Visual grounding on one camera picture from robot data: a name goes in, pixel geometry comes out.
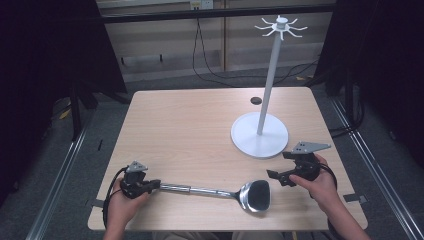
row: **wire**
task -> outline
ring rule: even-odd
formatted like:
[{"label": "wire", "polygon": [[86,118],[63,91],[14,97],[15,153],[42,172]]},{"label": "wire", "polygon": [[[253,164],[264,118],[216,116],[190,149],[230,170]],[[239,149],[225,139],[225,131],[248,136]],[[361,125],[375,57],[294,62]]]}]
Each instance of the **wire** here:
[{"label": "wire", "polygon": [[112,192],[112,188],[113,185],[115,184],[116,179],[118,178],[119,174],[121,174],[122,172],[124,172],[127,169],[127,167],[121,168],[115,175],[115,177],[113,177],[112,182],[110,183],[109,189],[107,190],[106,193],[106,198],[105,201],[103,202],[103,224],[105,225],[105,228],[107,228],[107,216],[108,216],[108,208],[109,208],[109,202],[110,202],[110,198],[118,191],[110,194],[110,192]]},{"label": "wire", "polygon": [[58,115],[59,113],[64,113],[64,112],[68,111],[69,109],[71,109],[71,105],[72,105],[71,103],[68,103],[68,105],[66,105],[65,107],[63,107],[60,110],[53,113],[52,117],[56,117],[56,115]]},{"label": "wire", "polygon": [[328,233],[326,232],[321,232],[322,235],[324,235],[324,237],[326,237],[328,240],[331,240],[332,238],[330,237],[330,235],[328,235]]},{"label": "wire", "polygon": [[336,186],[336,190],[337,190],[337,178],[336,175],[334,174],[333,170],[331,170],[330,167],[328,167],[325,164],[319,163],[319,167],[325,171],[327,171],[328,173],[330,173],[331,177],[333,177],[334,180],[334,185]]},{"label": "wire", "polygon": [[310,232],[312,240],[315,240],[314,232]]},{"label": "wire", "polygon": [[[194,41],[194,49],[193,49],[193,55],[192,55],[192,67],[193,67],[193,71],[195,72],[195,74],[200,79],[202,79],[204,81],[209,81],[209,82],[215,82],[215,83],[223,84],[223,85],[226,85],[226,86],[229,86],[229,87],[238,88],[238,86],[234,86],[234,85],[231,85],[231,84],[228,84],[228,83],[223,83],[223,82],[216,81],[216,80],[205,79],[205,78],[203,78],[202,76],[200,76],[197,73],[197,71],[195,69],[195,66],[194,66],[194,62],[195,62],[194,61],[194,56],[195,56],[195,52],[196,52],[196,48],[197,48],[197,39],[198,39],[198,36],[200,36],[200,40],[201,40],[201,43],[202,43],[203,59],[205,61],[205,64],[206,64],[206,67],[207,67],[208,71],[213,76],[218,77],[218,78],[222,78],[222,79],[266,78],[267,77],[267,76],[263,76],[263,75],[260,75],[260,76],[255,76],[255,75],[222,76],[222,75],[218,75],[218,74],[214,73],[212,71],[212,69],[209,67],[209,64],[208,64],[208,61],[207,61],[207,58],[206,58],[206,51],[205,51],[205,44],[204,44],[204,41],[203,41],[202,28],[200,27],[200,21],[199,21],[199,19],[197,19],[197,31],[196,31],[196,38],[195,38],[195,41]],[[298,75],[298,74],[306,71],[311,66],[316,65],[316,63],[318,62],[318,60],[319,59],[313,61],[312,63],[304,63],[304,64],[299,64],[299,65],[296,65],[296,66],[292,67],[285,76],[276,76],[276,78],[282,78],[282,79],[280,79],[279,81],[274,82],[274,84],[280,83],[280,82],[284,81],[285,79],[287,79],[288,77],[296,76],[296,75]],[[306,65],[306,68],[302,69],[300,72],[297,72],[297,73],[294,73],[294,74],[290,74],[295,68],[300,67],[300,66],[304,66],[304,65]]]},{"label": "wire", "polygon": [[361,97],[359,97],[358,103],[357,103],[357,112],[356,112],[356,119],[354,120],[354,122],[351,125],[348,125],[346,127],[340,127],[340,128],[334,128],[334,129],[329,129],[330,132],[339,132],[335,135],[332,135],[331,138],[337,138],[340,136],[343,136],[345,134],[348,134],[356,129],[359,128],[359,126],[362,124],[363,120],[364,120],[364,115],[365,115],[365,106],[364,106],[364,102],[362,100]]}]

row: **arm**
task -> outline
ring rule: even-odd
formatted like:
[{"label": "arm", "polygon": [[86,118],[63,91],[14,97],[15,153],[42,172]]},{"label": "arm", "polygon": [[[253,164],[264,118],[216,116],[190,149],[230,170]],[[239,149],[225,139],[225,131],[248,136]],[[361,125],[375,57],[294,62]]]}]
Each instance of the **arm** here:
[{"label": "arm", "polygon": [[[327,165],[327,161],[323,157],[318,154],[315,156],[322,164]],[[343,238],[370,239],[340,200],[333,179],[328,172],[321,170],[320,175],[312,182],[296,175],[290,175],[290,180],[311,193],[320,209]]]},{"label": "arm", "polygon": [[124,196],[119,186],[122,178],[118,179],[113,185],[113,193],[109,202],[107,227],[104,240],[123,239],[125,226],[137,213],[149,198],[147,192],[135,199],[129,199]]}]

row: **white base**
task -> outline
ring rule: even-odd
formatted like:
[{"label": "white base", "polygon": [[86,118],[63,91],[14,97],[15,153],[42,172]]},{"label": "white base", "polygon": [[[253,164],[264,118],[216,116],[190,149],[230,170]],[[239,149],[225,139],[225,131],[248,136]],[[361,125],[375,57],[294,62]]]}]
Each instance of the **white base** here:
[{"label": "white base", "polygon": [[255,158],[271,158],[286,147],[289,134],[276,117],[266,114],[262,135],[258,135],[259,112],[240,116],[231,128],[231,138],[242,152]]}]

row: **wall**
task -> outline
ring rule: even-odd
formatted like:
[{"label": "wall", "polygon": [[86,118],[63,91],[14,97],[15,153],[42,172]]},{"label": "wall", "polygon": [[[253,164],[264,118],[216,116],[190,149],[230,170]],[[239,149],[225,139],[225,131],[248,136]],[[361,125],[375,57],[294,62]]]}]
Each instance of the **wall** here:
[{"label": "wall", "polygon": [[[101,14],[154,13],[185,11],[190,9],[189,1],[162,0],[161,4],[151,1],[97,0]],[[335,0],[215,0],[214,8],[254,8],[308,4],[331,4]],[[309,13],[285,15],[289,21],[299,20],[293,27],[308,29],[297,32],[302,38],[287,35],[280,54],[279,66],[293,66],[309,63],[318,58],[327,33],[332,13]],[[276,15],[200,19],[205,51],[218,55],[217,70],[231,71],[267,67],[273,37],[263,37],[268,30],[255,26],[269,26],[261,18],[275,22]],[[197,32],[195,19],[116,23],[106,25],[116,57],[140,57],[160,54],[186,55],[186,61],[193,52]]]}]

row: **metal rail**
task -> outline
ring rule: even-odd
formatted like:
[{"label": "metal rail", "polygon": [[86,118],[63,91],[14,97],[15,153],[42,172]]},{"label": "metal rail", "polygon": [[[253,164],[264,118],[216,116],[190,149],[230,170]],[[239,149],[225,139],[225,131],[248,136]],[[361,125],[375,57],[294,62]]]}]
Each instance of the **metal rail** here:
[{"label": "metal rail", "polygon": [[[346,111],[342,103],[339,100],[333,99],[332,104],[343,125],[345,127],[349,126],[349,120],[345,116]],[[387,179],[361,134],[357,130],[354,130],[350,132],[349,135],[359,153],[361,154],[365,165],[367,165],[368,170],[370,171],[378,187],[392,208],[393,213],[396,215],[397,219],[405,230],[408,238],[411,240],[423,240],[424,235],[420,230],[416,220],[406,205],[403,203],[402,199],[399,197],[390,181]]]},{"label": "metal rail", "polygon": [[53,212],[56,208],[57,202],[65,186],[68,175],[72,169],[72,165],[84,141],[85,134],[87,132],[87,127],[90,126],[93,116],[94,110],[91,110],[88,113],[86,124],[83,127],[81,133],[79,134],[78,138],[72,142],[68,154],[66,155],[62,167],[60,168],[59,173],[49,192],[49,195],[44,201],[43,207],[39,211],[34,223],[32,224],[31,229],[26,237],[26,240],[38,240],[43,238],[47,226],[50,223],[50,219],[53,216]]}]

